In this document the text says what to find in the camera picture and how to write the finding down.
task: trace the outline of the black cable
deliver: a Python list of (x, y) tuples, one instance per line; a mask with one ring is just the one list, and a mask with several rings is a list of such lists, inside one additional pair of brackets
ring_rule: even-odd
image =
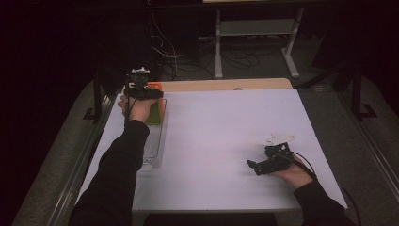
[(301, 169), (303, 169), (306, 173), (308, 173), (310, 175), (310, 177), (313, 179), (313, 181), (315, 181), (315, 182), (318, 181), (316, 174), (313, 173), (310, 169), (308, 169), (303, 163), (300, 163), (300, 162), (296, 161), (295, 159), (288, 158), (288, 157), (286, 157), (284, 155), (281, 155), (281, 154), (278, 154), (278, 153), (273, 153), (273, 155), (278, 156), (278, 157), (282, 157), (282, 158), (290, 161), (291, 163), (296, 164)]
[(311, 167), (311, 171), (313, 171), (313, 173), (314, 174), (316, 174), (316, 172), (314, 171), (314, 169), (313, 169), (313, 166), (311, 165), (311, 163), (308, 161), (308, 159), (306, 159), (306, 157), (304, 157), (302, 154), (300, 154), (300, 153), (296, 153), (296, 152), (291, 152), (291, 153), (294, 153), (294, 154), (296, 154), (296, 155), (299, 155), (301, 158), (303, 158), (307, 163), (308, 163), (308, 165)]
[(358, 226), (361, 226), (360, 211), (359, 211), (358, 206), (355, 203), (355, 200), (349, 194), (349, 191), (343, 185), (341, 185), (341, 183), (339, 183), (339, 185), (340, 185), (341, 189), (343, 190), (343, 192), (346, 194), (346, 196), (349, 198), (349, 200), (352, 202), (352, 205), (355, 208), (356, 217), (358, 218)]
[(125, 106), (125, 123), (129, 120), (130, 112), (133, 109), (133, 105), (135, 105), (136, 99), (133, 101), (132, 106), (129, 107), (130, 105), (130, 97), (127, 96), (127, 105)]

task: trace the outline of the table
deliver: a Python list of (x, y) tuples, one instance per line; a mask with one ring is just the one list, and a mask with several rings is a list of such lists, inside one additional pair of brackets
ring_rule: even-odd
[[(206, 86), (213, 83), (220, 88)], [(160, 168), (139, 171), (134, 212), (299, 209), (293, 190), (281, 179), (258, 177), (247, 166), (247, 159), (265, 160), (262, 141), (272, 132), (298, 136), (289, 142), (292, 151), (308, 158), (327, 194), (347, 207), (288, 80), (165, 82), (163, 86), (169, 114), (164, 159)], [(190, 87), (196, 91), (187, 91)], [(237, 87), (244, 90), (231, 90)], [(122, 125), (120, 109), (114, 105), (81, 193), (97, 171), (100, 157), (121, 134)]]
[[(257, 0), (257, 2), (268, 2), (267, 0)], [(234, 3), (249, 2), (248, 0), (203, 0), (203, 3)], [(220, 57), (220, 38), (222, 36), (244, 36), (244, 35), (289, 35), (286, 46), (281, 48), (285, 63), (293, 78), (298, 78), (299, 73), (296, 69), (291, 51), (294, 46), (296, 33), (300, 26), (300, 21), (305, 8), (298, 8), (294, 18), (274, 19), (274, 20), (255, 20), (255, 21), (221, 21), (220, 9), (216, 15), (216, 49), (215, 49), (215, 78), (223, 77), (222, 63)]]

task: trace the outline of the metal stand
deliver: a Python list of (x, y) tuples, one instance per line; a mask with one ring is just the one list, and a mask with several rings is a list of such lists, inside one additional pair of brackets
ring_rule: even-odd
[(215, 78), (223, 78), (222, 63), (220, 57), (220, 37), (221, 36), (241, 36), (241, 35), (281, 35), (289, 34), (287, 45), (281, 48), (288, 70), (293, 78), (298, 78), (299, 73), (296, 69), (291, 51), (304, 8), (299, 8), (294, 19), (279, 20), (259, 20), (259, 21), (220, 21), (220, 10), (216, 15), (216, 53), (215, 53)]

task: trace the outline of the hand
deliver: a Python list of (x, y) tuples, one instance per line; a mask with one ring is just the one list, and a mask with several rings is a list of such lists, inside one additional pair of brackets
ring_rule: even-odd
[[(135, 98), (130, 97), (129, 108), (131, 110), (129, 115), (129, 121), (137, 120), (145, 123), (150, 115), (151, 105), (156, 103), (156, 101), (157, 101), (156, 99), (139, 101), (136, 100)], [(122, 114), (124, 116), (126, 114), (126, 104), (127, 104), (126, 96), (125, 95), (120, 96), (120, 101), (118, 102), (118, 106), (122, 108)]]
[[(294, 159), (302, 163), (302, 160), (300, 160), (296, 155), (294, 155)], [(294, 163), (291, 164), (291, 166), (287, 170), (276, 171), (270, 174), (282, 178), (286, 183), (290, 184), (295, 189), (300, 188), (313, 181), (313, 179), (306, 171), (304, 171)]]

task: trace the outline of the green object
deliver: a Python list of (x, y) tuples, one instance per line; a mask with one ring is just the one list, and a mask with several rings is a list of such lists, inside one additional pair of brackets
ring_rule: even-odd
[(155, 104), (151, 105), (150, 116), (146, 120), (148, 125), (158, 125), (162, 122), (163, 110), (161, 109), (161, 105), (162, 104), (159, 100)]

